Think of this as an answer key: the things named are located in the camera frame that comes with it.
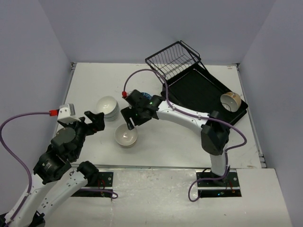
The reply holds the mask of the red patterned white bowl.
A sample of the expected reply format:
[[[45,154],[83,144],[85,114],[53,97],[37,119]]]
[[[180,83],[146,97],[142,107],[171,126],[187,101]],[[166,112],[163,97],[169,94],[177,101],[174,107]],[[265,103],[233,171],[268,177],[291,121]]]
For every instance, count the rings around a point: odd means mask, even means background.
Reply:
[[[152,96],[150,94],[146,93],[146,92],[142,92],[141,94],[143,95],[143,97],[145,97],[149,100],[151,100],[151,98],[152,98]]]

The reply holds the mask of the light blue ribbed bowl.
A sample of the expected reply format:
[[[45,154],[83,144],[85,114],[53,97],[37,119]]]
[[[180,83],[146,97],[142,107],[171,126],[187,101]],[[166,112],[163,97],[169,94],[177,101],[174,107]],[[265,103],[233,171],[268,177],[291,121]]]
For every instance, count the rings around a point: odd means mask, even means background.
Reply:
[[[118,102],[112,96],[102,97],[96,103],[96,111],[98,113],[104,113],[107,118],[114,116],[117,109]]]
[[[112,118],[116,116],[116,113],[118,111],[118,103],[112,102],[112,103],[101,103],[99,105],[99,111],[104,113],[105,118]]]
[[[114,121],[119,115],[119,108],[113,110],[110,113],[104,114],[105,121]]]

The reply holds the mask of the black wire dish rack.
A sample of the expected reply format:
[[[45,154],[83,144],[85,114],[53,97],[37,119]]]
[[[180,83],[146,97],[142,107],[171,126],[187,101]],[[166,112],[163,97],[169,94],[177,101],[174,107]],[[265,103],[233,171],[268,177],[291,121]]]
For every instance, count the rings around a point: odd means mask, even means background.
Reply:
[[[200,54],[183,41],[147,57],[145,63],[165,78],[172,103],[197,112],[217,111],[220,119],[231,125],[247,113],[248,105],[244,101],[234,113],[222,106],[220,96],[230,89],[208,71]]]

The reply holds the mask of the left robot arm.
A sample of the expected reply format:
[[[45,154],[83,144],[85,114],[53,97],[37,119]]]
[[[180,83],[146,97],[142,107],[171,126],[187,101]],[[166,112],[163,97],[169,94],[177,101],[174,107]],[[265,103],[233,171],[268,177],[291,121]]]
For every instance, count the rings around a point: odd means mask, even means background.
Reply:
[[[94,114],[86,111],[81,117],[71,123],[64,123],[58,119],[63,126],[55,137],[52,138],[32,172],[26,164],[8,148],[4,140],[1,140],[3,147],[24,167],[28,176],[28,186],[15,204],[14,208],[0,217],[2,227],[28,227],[34,218],[41,224],[44,223],[43,215],[38,214],[38,206],[44,197],[71,169],[71,163],[75,162],[81,153],[85,138],[105,128],[104,113]]]

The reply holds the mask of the beige floral bowl back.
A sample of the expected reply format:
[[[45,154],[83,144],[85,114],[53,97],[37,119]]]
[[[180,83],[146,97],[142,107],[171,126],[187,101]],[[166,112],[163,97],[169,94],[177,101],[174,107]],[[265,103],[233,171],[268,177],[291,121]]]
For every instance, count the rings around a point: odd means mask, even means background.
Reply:
[[[240,95],[234,92],[222,94],[220,96],[220,101],[222,106],[232,113],[237,112],[242,103]]]

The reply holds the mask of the light blue ribbed bowl back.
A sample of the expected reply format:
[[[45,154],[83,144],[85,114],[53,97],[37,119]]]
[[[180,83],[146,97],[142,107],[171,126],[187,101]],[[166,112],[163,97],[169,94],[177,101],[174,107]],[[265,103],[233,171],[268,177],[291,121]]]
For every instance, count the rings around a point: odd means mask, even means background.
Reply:
[[[96,111],[98,113],[104,113],[107,118],[114,116],[117,109],[118,102],[112,96],[102,97],[96,103]]]

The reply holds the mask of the orange flower beige bowl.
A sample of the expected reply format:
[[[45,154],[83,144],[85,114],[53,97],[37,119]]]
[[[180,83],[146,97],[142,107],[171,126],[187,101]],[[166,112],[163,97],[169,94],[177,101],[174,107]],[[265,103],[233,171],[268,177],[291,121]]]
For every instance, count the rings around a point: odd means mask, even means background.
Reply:
[[[135,143],[137,142],[137,138],[131,138],[131,139],[128,139],[128,138],[119,138],[118,140],[116,140],[116,142],[122,148],[130,148],[133,145],[135,145]]]

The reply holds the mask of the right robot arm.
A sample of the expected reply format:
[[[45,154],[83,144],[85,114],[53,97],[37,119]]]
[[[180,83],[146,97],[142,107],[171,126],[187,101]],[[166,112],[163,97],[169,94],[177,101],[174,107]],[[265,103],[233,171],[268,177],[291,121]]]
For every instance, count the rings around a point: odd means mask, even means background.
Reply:
[[[129,130],[156,119],[172,122],[193,131],[200,137],[202,149],[210,155],[212,182],[221,186],[228,181],[229,167],[224,149],[229,140],[230,129],[219,122],[218,112],[209,116],[184,107],[181,107],[179,112],[179,106],[169,105],[165,98],[154,95],[149,99],[136,89],[130,93],[123,91],[122,97],[129,104],[121,110]]]

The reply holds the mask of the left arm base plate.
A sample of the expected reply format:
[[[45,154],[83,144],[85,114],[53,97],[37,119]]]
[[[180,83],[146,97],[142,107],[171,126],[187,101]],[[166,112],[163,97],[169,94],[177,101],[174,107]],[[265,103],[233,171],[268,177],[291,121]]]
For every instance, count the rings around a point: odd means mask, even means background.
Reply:
[[[95,180],[90,180],[83,188],[93,189],[94,191],[78,190],[72,197],[95,197],[95,198],[114,198],[111,193],[100,192],[100,190],[113,191],[113,172],[99,172]]]

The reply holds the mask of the beige leaf pattern bowl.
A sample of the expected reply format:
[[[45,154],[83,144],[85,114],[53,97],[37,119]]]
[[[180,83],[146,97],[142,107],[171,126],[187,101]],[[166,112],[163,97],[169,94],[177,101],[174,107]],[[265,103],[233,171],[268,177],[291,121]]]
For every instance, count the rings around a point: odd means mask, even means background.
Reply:
[[[138,138],[138,131],[136,128],[128,130],[127,125],[122,124],[116,128],[114,137],[115,140],[118,140],[119,138]]]

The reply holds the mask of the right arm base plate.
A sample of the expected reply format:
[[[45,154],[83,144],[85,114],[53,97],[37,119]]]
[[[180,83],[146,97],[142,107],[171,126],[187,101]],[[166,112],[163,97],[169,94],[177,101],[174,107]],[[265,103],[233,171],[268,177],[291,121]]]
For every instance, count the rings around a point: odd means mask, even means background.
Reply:
[[[231,170],[224,180],[203,180],[197,183],[200,198],[241,197],[240,183],[236,170]]]

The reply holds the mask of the light blue ribbed bowl front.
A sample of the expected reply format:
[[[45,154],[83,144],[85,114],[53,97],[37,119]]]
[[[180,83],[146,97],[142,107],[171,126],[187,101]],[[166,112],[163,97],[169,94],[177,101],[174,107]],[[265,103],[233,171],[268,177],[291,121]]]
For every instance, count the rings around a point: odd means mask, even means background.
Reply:
[[[105,118],[112,118],[116,116],[116,113],[118,111],[118,103],[112,102],[112,103],[101,103],[99,105],[99,111],[104,113]]]

